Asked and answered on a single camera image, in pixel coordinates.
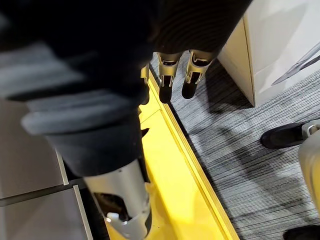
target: gray carpet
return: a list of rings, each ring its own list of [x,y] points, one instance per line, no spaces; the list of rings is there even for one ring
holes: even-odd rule
[[[240,239],[281,240],[288,229],[318,224],[298,148],[266,149],[259,138],[274,127],[320,117],[320,71],[254,108],[218,61],[196,95],[182,98],[188,57],[180,60],[171,103]],[[151,65],[158,72],[156,57]]]

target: black shoe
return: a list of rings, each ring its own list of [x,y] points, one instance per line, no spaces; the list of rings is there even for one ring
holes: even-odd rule
[[[320,226],[309,225],[290,229],[283,234],[284,240],[320,240]]]

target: yellow platform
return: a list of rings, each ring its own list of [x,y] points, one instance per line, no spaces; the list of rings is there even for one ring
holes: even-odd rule
[[[147,240],[238,240],[224,209],[200,167],[169,106],[158,97],[149,73],[150,100],[141,105],[143,150],[152,226]],[[111,240],[124,240],[107,224]]]

